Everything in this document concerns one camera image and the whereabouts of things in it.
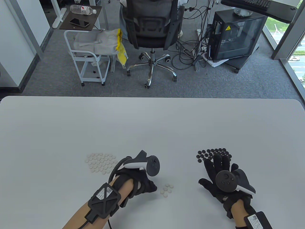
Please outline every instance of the gray carpet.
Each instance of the gray carpet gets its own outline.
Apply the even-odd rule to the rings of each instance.
[[[198,6],[205,0],[199,0]],[[194,6],[196,0],[190,0],[187,7]],[[218,5],[215,10],[224,9]],[[119,2],[112,0],[107,4],[108,22],[110,29],[118,28]],[[193,12],[186,12],[185,17]],[[195,29],[200,27],[200,18],[184,20],[182,25],[183,36],[186,41],[196,38]],[[172,76],[163,69],[155,69],[150,89],[144,88],[147,79],[148,66],[132,69],[131,77],[126,76],[126,70],[119,62],[115,73],[108,73],[106,86],[100,83],[86,82],[84,87],[77,76],[74,64],[68,54],[62,30],[55,30],[47,48],[44,59],[40,61],[32,74],[24,92],[24,96],[118,96],[118,97],[192,97],[192,98],[271,98],[296,99],[305,107],[294,84],[281,66],[279,61],[273,61],[270,56],[272,49],[264,35],[259,38],[260,48],[253,54],[239,74],[233,68],[223,64],[216,68],[207,65],[195,72],[194,67],[186,70],[176,70],[178,81],[172,82]],[[127,65],[138,63],[138,56],[142,50],[136,50],[128,42],[123,42],[129,56]],[[160,56],[174,52],[156,50]],[[178,59],[174,65],[184,68]]]

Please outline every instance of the white label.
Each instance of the white label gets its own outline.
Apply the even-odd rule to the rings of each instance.
[[[105,189],[103,188],[103,189],[96,195],[96,197],[99,198],[100,200],[103,200],[103,199],[104,199],[104,192],[105,192]],[[111,188],[107,187],[107,189],[106,189],[106,198],[110,195],[110,193],[112,193],[112,190],[111,190]]]
[[[248,220],[253,229],[264,229],[256,215],[249,216]]]

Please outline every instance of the white desk leg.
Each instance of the white desk leg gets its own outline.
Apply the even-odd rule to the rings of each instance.
[[[63,22],[63,16],[65,15],[67,8],[62,8],[61,10],[59,9],[57,0],[51,0],[52,5],[54,7],[55,13],[57,15],[57,18],[55,19],[52,27],[53,29],[56,29],[59,26],[60,22]]]
[[[95,0],[89,0],[89,4],[90,5],[93,5],[93,6],[96,6],[95,4]],[[94,24],[98,29],[101,29],[101,25],[99,24],[99,18],[97,18],[95,24]]]

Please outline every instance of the black wrist device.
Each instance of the black wrist device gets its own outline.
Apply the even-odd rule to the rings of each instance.
[[[267,217],[263,212],[256,212],[244,218],[249,229],[272,229]]]
[[[88,206],[91,209],[85,216],[86,220],[93,223],[97,217],[106,219],[119,209],[118,202],[121,194],[108,183],[103,184],[90,198]]]

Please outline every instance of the computer case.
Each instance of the computer case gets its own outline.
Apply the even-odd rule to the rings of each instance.
[[[216,11],[207,47],[210,59],[216,62],[251,55],[266,20],[267,16],[256,12],[240,17],[233,9]]]

